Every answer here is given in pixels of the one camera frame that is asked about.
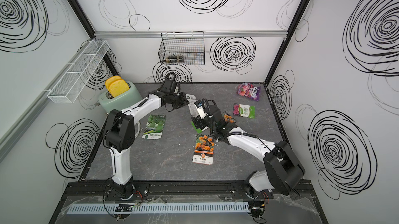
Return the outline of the small marigold seed packet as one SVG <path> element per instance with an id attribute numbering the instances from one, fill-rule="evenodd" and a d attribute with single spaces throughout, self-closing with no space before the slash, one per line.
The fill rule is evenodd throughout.
<path id="1" fill-rule="evenodd" d="M 231 116 L 231 115 L 229 115 L 227 113 L 223 113 L 222 116 L 223 116 L 224 121 L 226 123 L 236 123 L 236 120 L 235 120 L 235 118 L 233 116 Z"/>

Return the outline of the large marigold seed packet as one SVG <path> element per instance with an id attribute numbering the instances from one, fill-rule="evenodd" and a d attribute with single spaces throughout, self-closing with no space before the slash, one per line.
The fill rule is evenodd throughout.
<path id="1" fill-rule="evenodd" d="M 213 165 L 214 148 L 215 142 L 211 136 L 197 134 L 192 162 Z"/>

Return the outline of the impatiens pink flower packet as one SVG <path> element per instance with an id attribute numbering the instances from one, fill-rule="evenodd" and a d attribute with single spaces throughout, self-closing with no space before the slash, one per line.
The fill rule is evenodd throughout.
<path id="1" fill-rule="evenodd" d="M 255 107 L 250 105 L 243 104 L 234 104 L 233 106 L 233 114 L 235 116 L 255 119 Z"/>

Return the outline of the green vegetable seed packet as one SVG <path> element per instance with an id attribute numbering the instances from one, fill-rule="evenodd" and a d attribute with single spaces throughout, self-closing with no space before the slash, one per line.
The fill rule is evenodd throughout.
<path id="1" fill-rule="evenodd" d="M 142 138 L 150 140 L 161 139 L 165 122 L 166 115 L 149 115 Z"/>

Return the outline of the mixed flowers seed packet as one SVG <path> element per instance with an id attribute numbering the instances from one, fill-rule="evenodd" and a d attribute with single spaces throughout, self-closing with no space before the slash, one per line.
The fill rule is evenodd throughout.
<path id="1" fill-rule="evenodd" d="M 186 95 L 186 99 L 189 102 L 188 107 L 190 110 L 190 115 L 193 118 L 196 118 L 197 116 L 199 116 L 199 113 L 197 111 L 197 107 L 195 105 L 195 102 L 197 101 L 197 98 L 195 95 L 191 95 L 191 94 L 187 94 Z"/>

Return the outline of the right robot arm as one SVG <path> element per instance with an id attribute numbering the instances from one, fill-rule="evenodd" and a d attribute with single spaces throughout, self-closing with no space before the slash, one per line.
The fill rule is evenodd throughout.
<path id="1" fill-rule="evenodd" d="M 263 191 L 273 189 L 285 196 L 292 192 L 298 193 L 295 187 L 303 178 L 305 169 L 288 143 L 269 142 L 244 131 L 232 119 L 225 117 L 213 100 L 203 98 L 194 105 L 198 112 L 194 126 L 206 126 L 210 131 L 200 141 L 201 149 L 205 147 L 203 142 L 208 140 L 212 143 L 226 143 L 263 162 L 265 169 L 253 172 L 244 182 L 244 189 L 249 197 L 255 198 Z"/>

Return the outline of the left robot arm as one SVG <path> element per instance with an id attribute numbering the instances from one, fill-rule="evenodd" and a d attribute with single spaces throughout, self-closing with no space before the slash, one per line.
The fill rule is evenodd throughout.
<path id="1" fill-rule="evenodd" d="M 165 79 L 161 86 L 148 93 L 140 102 L 123 110 L 112 110 L 106 119 L 104 141 L 110 150 L 113 187 L 125 193 L 133 188 L 130 169 L 130 148 L 136 139 L 135 127 L 151 112 L 170 104 L 177 110 L 189 104 L 180 84 Z"/>

